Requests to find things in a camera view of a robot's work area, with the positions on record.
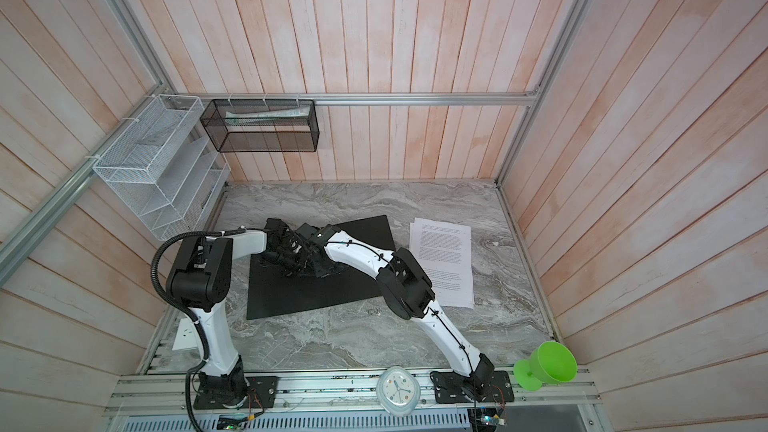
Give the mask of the blue black file folder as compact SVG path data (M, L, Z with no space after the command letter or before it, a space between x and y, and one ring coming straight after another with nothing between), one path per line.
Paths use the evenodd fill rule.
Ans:
M281 219L269 218L266 230L290 228ZM250 257L246 318L249 320L311 311L379 297L380 288L366 274L344 265L338 275L301 277L298 270Z

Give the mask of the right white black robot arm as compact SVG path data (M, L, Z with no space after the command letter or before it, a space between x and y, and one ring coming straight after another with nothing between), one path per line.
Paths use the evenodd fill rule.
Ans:
M311 257L350 266L373 278L389 309L404 320L416 322L448 359L461 392L472 400L486 397L494 364L447 316L431 279L408 249L381 249L334 225L318 229L304 224L295 236Z

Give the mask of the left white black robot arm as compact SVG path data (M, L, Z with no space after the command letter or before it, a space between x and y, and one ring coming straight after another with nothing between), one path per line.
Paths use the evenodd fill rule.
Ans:
M234 408L245 400L249 385L226 319L232 262L262 255L295 268L301 261L303 239L283 221L270 219L264 229L183 232L164 242L156 256L160 258L175 243L180 246L166 285L154 284L169 304L192 321L200 363L188 375L199 377L198 394Z

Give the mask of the white printed paper stack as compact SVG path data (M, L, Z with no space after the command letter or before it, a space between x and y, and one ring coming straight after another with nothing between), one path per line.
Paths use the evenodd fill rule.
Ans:
M471 228L416 218L410 224L409 249L444 307L473 309Z

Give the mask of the white round clock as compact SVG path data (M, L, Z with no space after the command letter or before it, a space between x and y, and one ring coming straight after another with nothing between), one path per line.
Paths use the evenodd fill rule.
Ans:
M420 384L406 369L393 366L386 369L376 384L379 404L391 415L410 415L421 401Z

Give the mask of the black mesh wall basket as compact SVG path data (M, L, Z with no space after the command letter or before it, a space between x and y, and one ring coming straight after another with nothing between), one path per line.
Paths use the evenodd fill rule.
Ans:
M310 153L320 137L315 104L303 99L213 99L201 123L223 153Z

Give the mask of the white wall socket plate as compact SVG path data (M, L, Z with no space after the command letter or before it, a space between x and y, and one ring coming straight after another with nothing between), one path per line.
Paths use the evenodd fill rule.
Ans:
M179 321L172 345L173 351L196 350L199 337L192 321L184 317Z

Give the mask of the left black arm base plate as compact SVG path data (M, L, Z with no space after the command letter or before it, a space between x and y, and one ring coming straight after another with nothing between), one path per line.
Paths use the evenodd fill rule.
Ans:
M196 410L272 408L275 402L277 376L217 377L202 375L193 408Z

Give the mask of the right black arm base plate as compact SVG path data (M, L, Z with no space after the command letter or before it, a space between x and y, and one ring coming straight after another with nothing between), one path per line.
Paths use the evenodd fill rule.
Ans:
M452 371L431 371L429 378L438 404L515 401L512 380L506 371L495 371L482 385Z

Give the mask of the aluminium front rail frame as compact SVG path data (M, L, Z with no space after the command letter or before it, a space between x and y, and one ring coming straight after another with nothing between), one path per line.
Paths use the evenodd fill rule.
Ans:
M121 378L107 402L102 431L609 431L612 426L591 374L526 391L514 380L483 402L441 404L430 373L413 369L420 386L414 410L389 413L377 396L380 369L255 373L257 398L237 409L191 411L184 378Z

